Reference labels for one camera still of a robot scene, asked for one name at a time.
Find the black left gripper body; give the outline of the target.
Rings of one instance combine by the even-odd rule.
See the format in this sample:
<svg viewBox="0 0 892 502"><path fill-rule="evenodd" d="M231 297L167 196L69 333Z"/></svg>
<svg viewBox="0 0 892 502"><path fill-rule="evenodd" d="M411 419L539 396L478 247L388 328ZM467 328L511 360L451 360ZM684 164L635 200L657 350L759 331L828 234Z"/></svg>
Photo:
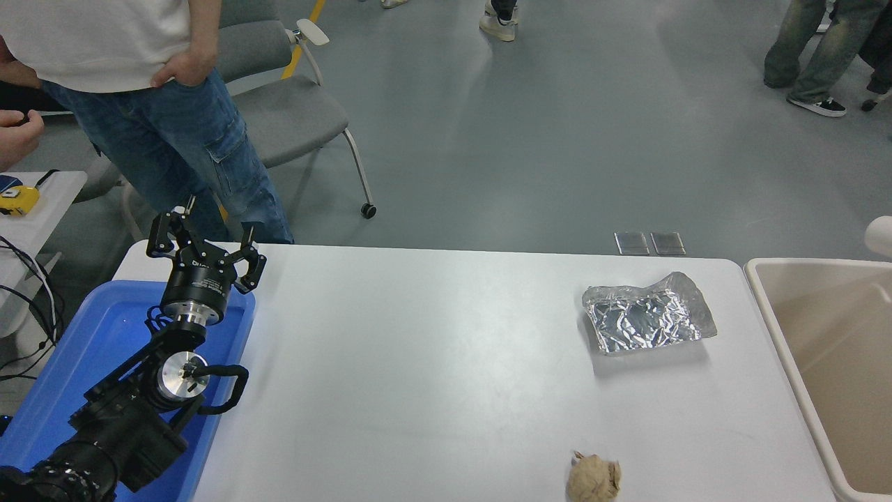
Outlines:
<svg viewBox="0 0 892 502"><path fill-rule="evenodd" d="M188 318L196 324L218 324L226 314L227 302L236 280L235 266L207 266L195 259L172 258L172 270L160 299L166 317Z"/></svg>

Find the person's hand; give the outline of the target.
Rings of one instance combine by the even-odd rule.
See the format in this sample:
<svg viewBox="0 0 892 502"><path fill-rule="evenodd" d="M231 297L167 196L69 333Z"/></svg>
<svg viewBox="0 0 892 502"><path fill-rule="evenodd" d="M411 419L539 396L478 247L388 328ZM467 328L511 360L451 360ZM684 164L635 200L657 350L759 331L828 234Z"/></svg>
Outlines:
<svg viewBox="0 0 892 502"><path fill-rule="evenodd" d="M160 88L170 80L185 86L198 86L213 70L215 60L202 54L185 52L175 54L150 80L153 88Z"/></svg>
<svg viewBox="0 0 892 502"><path fill-rule="evenodd" d="M1 172L33 152L44 131L43 118L36 110L1 110Z"/></svg>

